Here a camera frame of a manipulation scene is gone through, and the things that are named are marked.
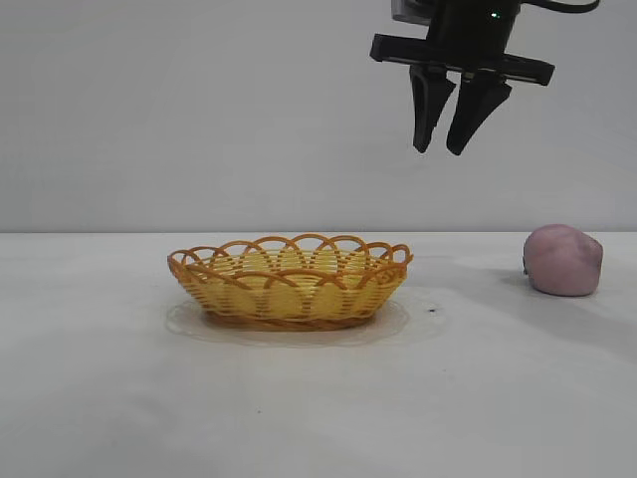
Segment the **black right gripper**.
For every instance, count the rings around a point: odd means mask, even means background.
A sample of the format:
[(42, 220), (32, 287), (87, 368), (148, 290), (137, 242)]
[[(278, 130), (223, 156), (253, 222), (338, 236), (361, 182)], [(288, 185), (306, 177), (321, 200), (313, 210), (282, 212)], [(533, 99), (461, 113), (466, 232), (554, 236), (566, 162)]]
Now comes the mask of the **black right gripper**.
[(424, 153), (456, 85), (446, 71), (463, 74), (447, 148), (460, 155), (474, 133), (511, 94), (504, 79), (546, 86), (554, 65), (509, 55), (506, 47), (521, 11), (520, 1), (393, 1), (395, 21), (423, 25), (425, 38), (376, 34), (370, 57), (411, 66), (414, 107), (413, 146)]

